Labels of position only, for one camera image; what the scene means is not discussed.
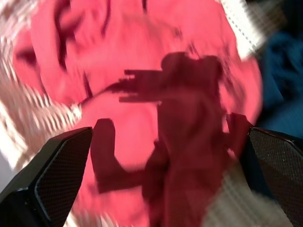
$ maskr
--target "pink cloth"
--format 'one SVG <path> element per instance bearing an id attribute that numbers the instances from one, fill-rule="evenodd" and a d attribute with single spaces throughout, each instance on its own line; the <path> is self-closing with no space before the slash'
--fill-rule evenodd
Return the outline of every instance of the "pink cloth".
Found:
<path id="1" fill-rule="evenodd" d="M 83 103 L 77 128 L 103 119 L 76 213 L 199 226 L 259 114 L 260 72 L 240 60 L 219 3 L 147 5 L 144 14 L 140 0 L 45 0 L 13 64 L 54 101 Z"/>

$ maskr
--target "dark blue cloth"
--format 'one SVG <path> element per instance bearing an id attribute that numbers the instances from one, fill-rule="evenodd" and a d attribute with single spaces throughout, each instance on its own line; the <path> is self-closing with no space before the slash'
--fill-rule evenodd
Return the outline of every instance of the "dark blue cloth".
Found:
<path id="1" fill-rule="evenodd" d="M 303 0 L 285 1 L 284 13 L 287 25 L 262 54 L 263 110 L 257 127 L 303 139 Z M 240 162 L 250 188 L 273 198 L 249 141 Z"/>

